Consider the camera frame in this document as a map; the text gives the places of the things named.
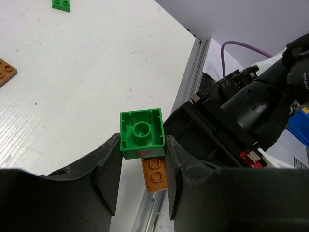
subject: purple cable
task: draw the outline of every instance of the purple cable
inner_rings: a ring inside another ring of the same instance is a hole
[[[268,58],[272,57],[271,54],[269,54],[267,52],[264,52],[264,51],[262,51],[262,50],[260,50],[260,49],[258,49],[256,47],[253,47],[251,45],[248,45],[248,44],[245,44],[245,43],[241,43],[241,42],[237,42],[237,41],[227,41],[224,44],[222,44],[222,46],[221,46],[221,62],[222,62],[222,74],[223,74],[223,77],[225,77],[224,47],[225,47],[225,45],[228,45],[228,44],[234,44],[234,45],[246,47],[246,48],[251,49],[254,52],[262,54],[263,56],[266,56]]]

